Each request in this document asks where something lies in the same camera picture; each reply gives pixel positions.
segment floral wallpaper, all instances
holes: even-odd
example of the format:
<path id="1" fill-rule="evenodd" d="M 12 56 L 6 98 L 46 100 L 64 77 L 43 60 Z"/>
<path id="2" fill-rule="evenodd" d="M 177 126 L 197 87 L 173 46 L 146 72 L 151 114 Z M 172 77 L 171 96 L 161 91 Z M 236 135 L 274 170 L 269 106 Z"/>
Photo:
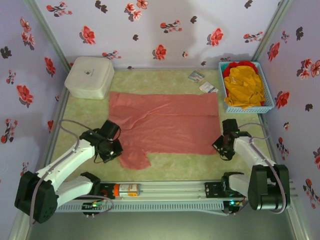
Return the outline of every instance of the floral wallpaper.
<path id="1" fill-rule="evenodd" d="M 23 1 L 1 1 L 1 9 L 0 239 L 7 240 L 20 177 L 43 156 L 67 73 Z"/>
<path id="2" fill-rule="evenodd" d="M 311 239 L 320 235 L 319 8 L 318 0 L 293 1 L 259 60 L 276 104 L 265 115 L 267 124 L 278 159 L 295 184 Z"/>
<path id="3" fill-rule="evenodd" d="M 280 0 L 34 1 L 69 63 L 105 57 L 130 70 L 251 60 Z"/>

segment yellow cloth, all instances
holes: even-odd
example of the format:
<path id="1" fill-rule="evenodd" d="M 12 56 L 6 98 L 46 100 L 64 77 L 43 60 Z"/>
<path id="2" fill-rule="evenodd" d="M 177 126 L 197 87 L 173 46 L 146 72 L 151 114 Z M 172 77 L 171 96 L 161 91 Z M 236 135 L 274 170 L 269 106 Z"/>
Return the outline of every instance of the yellow cloth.
<path id="1" fill-rule="evenodd" d="M 230 75 L 224 78 L 224 84 L 229 91 L 224 100 L 229 106 L 260 107 L 265 101 L 264 84 L 259 75 L 250 66 L 237 66 L 230 69 Z"/>

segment red cloth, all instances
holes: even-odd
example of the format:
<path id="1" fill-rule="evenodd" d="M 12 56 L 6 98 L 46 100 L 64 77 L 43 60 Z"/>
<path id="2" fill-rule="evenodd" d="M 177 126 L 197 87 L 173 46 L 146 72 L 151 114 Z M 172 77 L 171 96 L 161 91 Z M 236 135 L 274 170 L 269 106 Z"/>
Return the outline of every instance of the red cloth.
<path id="1" fill-rule="evenodd" d="M 121 127 L 124 168 L 150 167 L 148 153 L 212 155 L 221 135 L 218 98 L 203 95 L 139 95 L 111 92 L 109 119 Z"/>
<path id="2" fill-rule="evenodd" d="M 249 66 L 252 67 L 253 70 L 255 71 L 256 74 L 258 74 L 258 69 L 256 67 L 256 65 L 250 61 L 240 61 L 240 62 L 231 62 L 229 63 L 229 65 L 225 68 L 225 70 L 223 71 L 223 78 L 228 77 L 230 75 L 230 69 L 232 68 L 236 68 L 238 66 Z M 225 88 L 226 91 L 226 96 L 229 97 L 229 91 L 227 88 Z M 260 102 L 261 106 L 263 106 L 265 104 L 265 101 L 261 101 Z"/>

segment blue basket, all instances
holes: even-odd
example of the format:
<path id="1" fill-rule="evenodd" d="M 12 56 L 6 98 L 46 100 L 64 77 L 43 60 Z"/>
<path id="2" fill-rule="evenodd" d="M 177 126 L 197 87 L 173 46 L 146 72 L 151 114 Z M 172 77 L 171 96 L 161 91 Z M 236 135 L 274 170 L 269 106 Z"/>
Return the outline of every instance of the blue basket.
<path id="1" fill-rule="evenodd" d="M 237 114 L 265 114 L 269 110 L 273 109 L 275 107 L 275 103 L 273 101 L 273 98 L 271 96 L 271 93 L 269 91 L 267 81 L 265 78 L 264 73 L 262 72 L 262 68 L 260 63 L 256 61 L 252 61 L 252 63 L 256 66 L 258 69 L 258 73 L 262 79 L 263 85 L 264 85 L 264 106 L 252 106 L 248 107 L 246 109 L 242 109 L 240 106 L 229 106 L 224 99 L 227 97 L 226 87 L 225 87 L 225 81 L 223 77 L 223 71 L 226 69 L 226 67 L 233 63 L 232 61 L 221 61 L 219 62 L 219 82 L 221 87 L 221 93 L 223 97 L 223 107 L 226 113 L 237 113 Z"/>

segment white plastic container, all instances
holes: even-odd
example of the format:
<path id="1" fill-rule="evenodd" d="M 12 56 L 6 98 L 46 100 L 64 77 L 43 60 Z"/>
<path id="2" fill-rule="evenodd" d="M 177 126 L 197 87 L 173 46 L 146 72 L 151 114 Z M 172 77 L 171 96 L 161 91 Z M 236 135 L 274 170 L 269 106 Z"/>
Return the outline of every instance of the white plastic container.
<path id="1" fill-rule="evenodd" d="M 103 99 L 106 97 L 115 74 L 107 58 L 80 56 L 64 82 L 72 96 L 82 99 Z"/>

